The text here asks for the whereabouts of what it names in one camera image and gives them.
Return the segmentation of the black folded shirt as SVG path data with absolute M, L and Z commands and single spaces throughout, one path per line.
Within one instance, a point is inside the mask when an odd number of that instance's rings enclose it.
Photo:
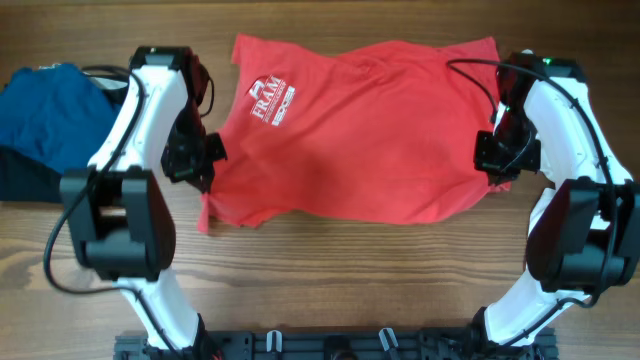
M 19 152 L 1 147 L 1 200 L 60 203 L 61 175 Z

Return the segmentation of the white crumpled shirt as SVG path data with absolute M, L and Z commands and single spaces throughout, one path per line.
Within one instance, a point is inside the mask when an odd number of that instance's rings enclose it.
M 550 128 L 547 118 L 547 110 L 543 105 L 543 91 L 547 85 L 543 80 L 539 80 L 530 75 L 524 91 L 523 113 L 528 119 L 529 128 L 534 135 L 534 145 L 538 147 L 534 153 L 539 157 L 539 164 L 536 167 L 537 172 L 541 172 L 551 184 L 545 188 L 532 209 L 529 217 L 528 234 L 531 234 L 535 225 L 538 223 L 547 206 L 550 204 L 555 194 L 556 173 L 552 169 L 549 158 L 545 152 L 545 145 L 548 144 L 544 140 L 544 131 Z

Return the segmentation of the blue folded shirt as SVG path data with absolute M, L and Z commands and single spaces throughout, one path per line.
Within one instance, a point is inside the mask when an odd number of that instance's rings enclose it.
M 59 174 L 84 168 L 120 109 L 73 64 L 21 68 L 1 91 L 1 144 Z

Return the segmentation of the white folded cloth under blue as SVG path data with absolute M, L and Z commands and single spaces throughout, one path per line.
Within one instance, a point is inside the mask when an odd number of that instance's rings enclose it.
M 116 75 L 95 75 L 90 77 L 90 81 L 105 91 L 122 90 L 128 86 L 126 80 Z

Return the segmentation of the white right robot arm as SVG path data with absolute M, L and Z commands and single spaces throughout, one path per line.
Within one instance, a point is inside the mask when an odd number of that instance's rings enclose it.
M 474 319 L 477 348 L 492 352 L 530 346 L 564 310 L 626 285 L 639 262 L 639 184 L 608 145 L 580 66 L 530 52 L 495 66 L 494 127 L 478 132 L 474 166 L 492 185 L 524 171 L 552 185 L 530 214 L 523 274 Z

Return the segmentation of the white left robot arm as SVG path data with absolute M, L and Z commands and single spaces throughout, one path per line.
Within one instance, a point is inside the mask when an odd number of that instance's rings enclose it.
M 171 268 L 176 230 L 156 177 L 186 182 L 203 194 L 226 158 L 217 133 L 205 130 L 199 107 L 213 99 L 213 81 L 189 47 L 141 46 L 122 75 L 127 93 L 106 140 L 83 169 L 60 182 L 64 212 L 47 241 L 43 266 L 54 288 L 53 245 L 67 225 L 77 262 L 122 294 L 146 329 L 143 359 L 220 359 Z

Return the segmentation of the red t-shirt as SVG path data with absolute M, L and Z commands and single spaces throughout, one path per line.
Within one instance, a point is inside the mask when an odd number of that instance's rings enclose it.
M 491 37 L 325 56 L 238 35 L 239 78 L 220 129 L 227 157 L 201 198 L 199 230 L 290 211 L 428 224 L 473 207 L 494 190 L 473 155 L 492 127 L 498 57 Z

